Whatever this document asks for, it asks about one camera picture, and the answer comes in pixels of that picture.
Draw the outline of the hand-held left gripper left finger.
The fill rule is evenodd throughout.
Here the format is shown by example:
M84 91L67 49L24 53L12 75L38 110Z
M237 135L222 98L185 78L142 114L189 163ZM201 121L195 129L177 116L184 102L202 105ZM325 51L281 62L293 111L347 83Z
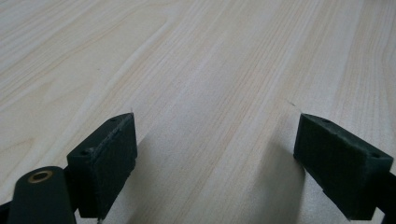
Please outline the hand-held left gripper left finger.
M134 115L104 122L67 155L74 206L82 217L104 218L135 167Z

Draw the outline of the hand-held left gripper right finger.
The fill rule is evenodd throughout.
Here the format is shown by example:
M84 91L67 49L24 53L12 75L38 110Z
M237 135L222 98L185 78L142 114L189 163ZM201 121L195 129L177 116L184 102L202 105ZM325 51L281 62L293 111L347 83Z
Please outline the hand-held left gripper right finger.
M293 157L349 220L394 219L393 158L328 119L302 114Z

